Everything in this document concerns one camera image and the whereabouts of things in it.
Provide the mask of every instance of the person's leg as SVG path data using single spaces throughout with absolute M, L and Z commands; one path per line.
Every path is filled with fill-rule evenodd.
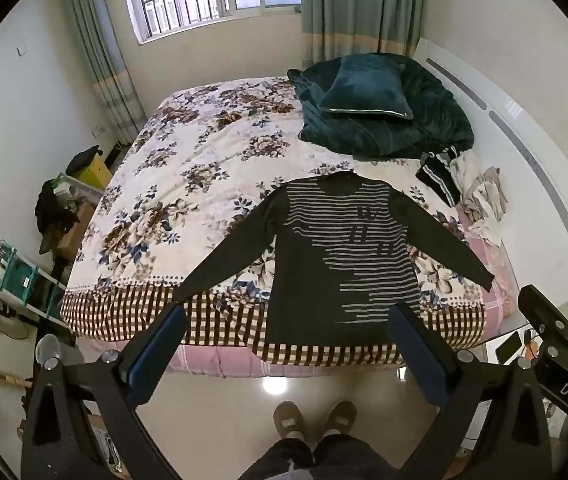
M 355 423 L 357 409 L 347 400 L 340 402 L 328 416 L 323 434 L 315 449 L 318 468 L 350 466 L 366 480 L 389 480 L 397 469 L 374 452 L 365 442 L 348 433 Z
M 306 443 L 302 413 L 292 402 L 282 402 L 273 414 L 282 440 L 271 447 L 239 480 L 265 480 L 294 469 L 313 467 L 313 454 Z

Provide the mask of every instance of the bed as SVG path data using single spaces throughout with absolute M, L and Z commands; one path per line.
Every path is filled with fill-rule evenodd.
M 414 175 L 419 161 L 364 162 L 302 142 L 301 104 L 285 78 L 201 86 L 168 97 L 133 143 L 97 208 L 62 302 L 64 320 L 98 351 L 123 348 L 170 302 L 173 287 L 272 189 L 334 171 L 385 180 L 411 196 L 496 276 L 491 292 L 411 249 L 421 313 L 453 348 L 497 335 L 513 310 L 504 253 L 468 232 Z M 309 376 L 401 365 L 394 346 L 286 348 L 259 335 L 267 315 L 275 254 L 214 290 L 193 297 L 190 330 L 170 368 L 216 376 Z M 220 297 L 232 315 L 220 312 Z

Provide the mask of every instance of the folded clothes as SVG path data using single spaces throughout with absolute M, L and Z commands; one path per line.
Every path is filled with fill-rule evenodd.
M 461 194 L 450 174 L 450 161 L 457 158 L 457 155 L 454 146 L 437 155 L 429 153 L 415 174 L 450 207 L 455 207 L 461 200 Z
M 500 246 L 501 235 L 498 222 L 506 213 L 508 201 L 499 182 L 499 168 L 488 168 L 480 172 L 476 155 L 467 151 L 450 164 L 451 176 L 462 192 L 462 207 L 474 222 L 472 232 L 489 243 Z

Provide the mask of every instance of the checkered bed skirt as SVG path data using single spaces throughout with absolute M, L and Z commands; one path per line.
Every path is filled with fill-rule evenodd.
M 67 290 L 61 316 L 79 336 L 104 341 L 131 339 L 147 329 L 155 316 L 170 303 L 172 285 L 86 287 Z M 184 304 L 190 318 L 183 344 L 196 346 L 244 346 L 269 364 L 341 366 L 351 364 L 403 363 L 393 344 L 329 347 L 267 343 L 268 310 L 263 304 L 240 305 L 233 312 L 220 312 L 215 295 L 206 291 Z M 486 317 L 483 306 L 422 309 L 421 319 L 438 331 L 454 349 L 472 348 L 483 336 Z

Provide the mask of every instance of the blue gripper pad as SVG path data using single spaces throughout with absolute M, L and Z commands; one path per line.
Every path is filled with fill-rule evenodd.
M 147 403 L 179 343 L 186 334 L 186 311 L 178 305 L 163 322 L 162 326 L 132 366 L 128 375 L 129 406 Z
M 450 398 L 446 369 L 399 307 L 388 311 L 387 330 L 426 401 L 443 408 Z

